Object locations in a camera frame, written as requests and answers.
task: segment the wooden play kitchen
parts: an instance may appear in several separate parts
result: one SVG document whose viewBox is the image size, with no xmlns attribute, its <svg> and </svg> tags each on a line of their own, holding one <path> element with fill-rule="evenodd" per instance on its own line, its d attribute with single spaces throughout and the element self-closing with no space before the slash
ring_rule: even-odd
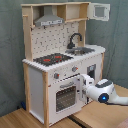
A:
<svg viewBox="0 0 128 128">
<path fill-rule="evenodd" d="M 46 128 L 91 102 L 79 99 L 80 74 L 102 78 L 105 49 L 85 45 L 86 20 L 109 20 L 109 4 L 22 5 L 26 108 Z"/>
</svg>

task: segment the oven window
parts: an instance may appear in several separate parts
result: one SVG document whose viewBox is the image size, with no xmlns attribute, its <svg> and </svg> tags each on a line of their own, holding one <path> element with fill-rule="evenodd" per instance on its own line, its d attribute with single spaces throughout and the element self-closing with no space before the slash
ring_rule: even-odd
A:
<svg viewBox="0 0 128 128">
<path fill-rule="evenodd" d="M 56 93 L 56 112 L 75 104 L 76 86 L 64 89 Z"/>
</svg>

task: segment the knob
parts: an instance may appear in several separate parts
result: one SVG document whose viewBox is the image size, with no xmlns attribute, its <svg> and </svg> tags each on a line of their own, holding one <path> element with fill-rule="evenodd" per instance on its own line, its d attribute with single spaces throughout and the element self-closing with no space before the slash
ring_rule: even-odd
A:
<svg viewBox="0 0 128 128">
<path fill-rule="evenodd" d="M 59 79 L 59 74 L 58 74 L 58 73 L 55 73 L 55 74 L 54 74 L 54 78 L 55 78 L 55 79 Z"/>
<path fill-rule="evenodd" d="M 73 67 L 72 71 L 75 72 L 78 68 L 77 67 Z"/>
</svg>

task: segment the oven handle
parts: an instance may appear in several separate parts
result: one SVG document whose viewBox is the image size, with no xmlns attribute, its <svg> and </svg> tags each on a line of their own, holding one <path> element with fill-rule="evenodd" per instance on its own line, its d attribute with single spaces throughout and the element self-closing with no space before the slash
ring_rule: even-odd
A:
<svg viewBox="0 0 128 128">
<path fill-rule="evenodd" d="M 70 82 L 69 84 L 61 85 L 60 88 L 70 87 L 74 84 L 74 82 Z"/>
</svg>

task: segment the faucet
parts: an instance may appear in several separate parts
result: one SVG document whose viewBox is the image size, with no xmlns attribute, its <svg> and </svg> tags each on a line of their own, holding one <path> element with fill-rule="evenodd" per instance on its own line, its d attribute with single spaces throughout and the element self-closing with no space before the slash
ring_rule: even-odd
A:
<svg viewBox="0 0 128 128">
<path fill-rule="evenodd" d="M 82 35 L 80 33 L 74 33 L 71 37 L 70 37 L 70 43 L 67 46 L 67 49 L 72 49 L 73 47 L 75 47 L 75 44 L 73 44 L 72 39 L 75 35 L 79 35 L 80 36 L 80 41 L 82 41 Z"/>
</svg>

